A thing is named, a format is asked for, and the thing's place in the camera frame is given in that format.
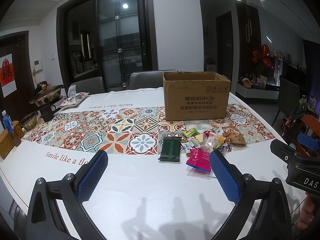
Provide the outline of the person's right hand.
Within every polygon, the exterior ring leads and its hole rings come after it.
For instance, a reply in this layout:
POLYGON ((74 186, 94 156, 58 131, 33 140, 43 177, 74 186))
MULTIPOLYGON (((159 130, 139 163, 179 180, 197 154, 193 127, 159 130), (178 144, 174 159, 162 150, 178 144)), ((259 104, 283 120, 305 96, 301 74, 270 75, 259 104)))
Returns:
POLYGON ((309 192, 306 192, 305 194, 306 197, 304 199, 300 217, 297 222, 297 228, 299 230, 306 230, 314 219, 314 210, 316 207, 316 203, 309 192))

